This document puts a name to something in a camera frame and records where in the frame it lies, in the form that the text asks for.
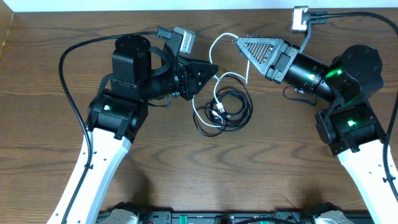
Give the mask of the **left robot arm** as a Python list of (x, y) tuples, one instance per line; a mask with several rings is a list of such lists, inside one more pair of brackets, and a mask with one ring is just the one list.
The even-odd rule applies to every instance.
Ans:
[(182, 35), (162, 35), (162, 49), (147, 32), (115, 37), (113, 71), (104, 76), (81, 119), (83, 145), (50, 223), (94, 223), (116, 169), (133, 144), (152, 100), (177, 95), (191, 100), (218, 66), (190, 58)]

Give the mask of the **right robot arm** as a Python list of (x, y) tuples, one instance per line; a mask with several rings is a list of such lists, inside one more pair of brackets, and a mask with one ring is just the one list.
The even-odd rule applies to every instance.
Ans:
[(397, 168), (385, 132), (368, 101), (383, 86), (376, 49), (353, 45), (331, 65), (280, 38), (240, 37), (243, 54), (266, 79), (286, 82), (329, 107), (315, 115), (321, 140), (354, 180), (374, 223), (397, 223)]

